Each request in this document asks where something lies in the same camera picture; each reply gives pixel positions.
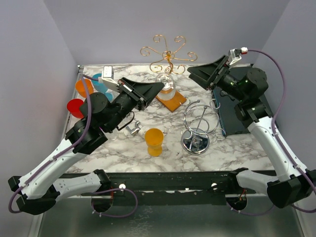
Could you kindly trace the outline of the clear glass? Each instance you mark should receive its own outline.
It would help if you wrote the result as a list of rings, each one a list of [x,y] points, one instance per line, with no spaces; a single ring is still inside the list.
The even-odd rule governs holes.
[[[175,96],[175,81],[171,74],[160,73],[156,77],[156,82],[164,84],[163,89],[158,93],[157,97],[161,100],[168,101]]]

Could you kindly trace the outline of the yellow wine glass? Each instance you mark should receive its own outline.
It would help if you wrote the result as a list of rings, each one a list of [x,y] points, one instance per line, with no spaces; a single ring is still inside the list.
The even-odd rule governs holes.
[[[157,128],[151,128],[145,133],[145,142],[148,146],[148,154],[157,157],[162,153],[163,132]]]

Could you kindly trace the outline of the orange wine glass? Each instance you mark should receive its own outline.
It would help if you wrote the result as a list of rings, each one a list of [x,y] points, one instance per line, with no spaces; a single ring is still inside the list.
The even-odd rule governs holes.
[[[87,87],[88,94],[92,94],[94,92],[94,88],[91,81],[89,79],[85,79],[84,82]],[[86,90],[81,79],[76,82],[75,89],[81,97],[86,98]]]

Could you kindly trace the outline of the red wine glass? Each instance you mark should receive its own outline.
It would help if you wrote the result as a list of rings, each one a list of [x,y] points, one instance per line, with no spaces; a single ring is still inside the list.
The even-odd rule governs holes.
[[[67,110],[73,115],[74,117],[78,119],[82,119],[84,116],[82,112],[80,111],[81,105],[83,105],[84,102],[81,99],[72,99],[67,103]]]

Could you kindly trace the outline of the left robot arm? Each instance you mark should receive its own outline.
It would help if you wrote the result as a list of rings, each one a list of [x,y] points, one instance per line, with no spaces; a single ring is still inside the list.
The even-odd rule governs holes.
[[[64,198],[110,192],[111,181],[104,170],[96,169],[70,179],[61,176],[103,145],[108,140],[107,133],[121,130],[119,124],[133,109],[147,108],[163,88],[162,82],[142,83],[121,78],[117,83],[119,95],[113,102],[101,92],[88,95],[79,109],[83,118],[70,128],[57,148],[32,171],[9,178],[8,184],[14,192],[9,212],[39,215]]]

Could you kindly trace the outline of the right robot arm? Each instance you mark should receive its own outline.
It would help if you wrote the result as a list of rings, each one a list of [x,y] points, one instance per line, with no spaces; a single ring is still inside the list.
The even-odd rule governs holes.
[[[275,176],[240,168],[230,173],[228,190],[244,188],[268,196],[274,206],[284,208],[307,198],[316,190],[316,172],[309,170],[289,148],[275,125],[275,115],[261,100],[268,89],[266,73],[253,66],[232,67],[228,57],[187,69],[189,78],[205,90],[220,88],[238,101],[238,120],[257,139],[272,163]]]

